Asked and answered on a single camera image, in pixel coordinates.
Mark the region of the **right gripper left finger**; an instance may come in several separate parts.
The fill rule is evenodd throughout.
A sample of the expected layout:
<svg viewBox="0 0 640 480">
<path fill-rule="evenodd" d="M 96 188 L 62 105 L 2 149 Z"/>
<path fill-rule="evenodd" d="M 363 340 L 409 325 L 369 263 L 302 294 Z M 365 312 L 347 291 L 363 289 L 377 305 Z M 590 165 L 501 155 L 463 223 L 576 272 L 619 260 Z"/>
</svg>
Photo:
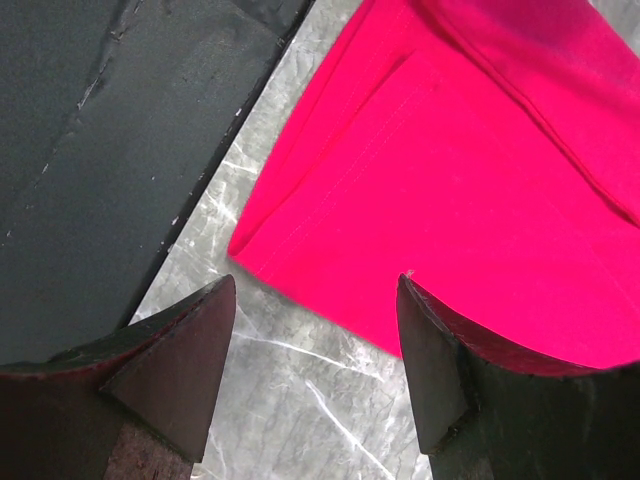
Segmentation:
<svg viewBox="0 0 640 480">
<path fill-rule="evenodd" d="M 203 460 L 236 313 L 226 275 L 42 363 L 1 369 L 5 479 L 187 479 Z"/>
</svg>

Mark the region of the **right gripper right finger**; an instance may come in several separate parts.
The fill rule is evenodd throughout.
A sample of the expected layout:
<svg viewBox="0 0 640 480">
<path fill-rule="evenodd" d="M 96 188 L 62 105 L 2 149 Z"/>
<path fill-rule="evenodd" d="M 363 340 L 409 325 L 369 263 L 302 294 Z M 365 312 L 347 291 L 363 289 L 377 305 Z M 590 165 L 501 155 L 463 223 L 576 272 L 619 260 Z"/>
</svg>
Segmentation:
<svg viewBox="0 0 640 480">
<path fill-rule="evenodd" d="M 639 366 L 593 369 L 512 342 L 407 276 L 397 320 L 436 479 L 635 479 Z"/>
</svg>

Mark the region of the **pink t shirt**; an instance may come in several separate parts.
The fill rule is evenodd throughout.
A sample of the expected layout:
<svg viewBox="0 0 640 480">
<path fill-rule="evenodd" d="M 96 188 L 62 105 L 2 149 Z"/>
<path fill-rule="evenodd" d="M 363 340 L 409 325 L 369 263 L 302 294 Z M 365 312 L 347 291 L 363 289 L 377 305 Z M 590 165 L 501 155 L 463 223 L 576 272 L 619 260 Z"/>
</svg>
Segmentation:
<svg viewBox="0 0 640 480">
<path fill-rule="evenodd" d="M 586 1 L 365 1 L 229 257 L 398 354 L 408 275 L 550 357 L 639 357 L 639 59 Z"/>
</svg>

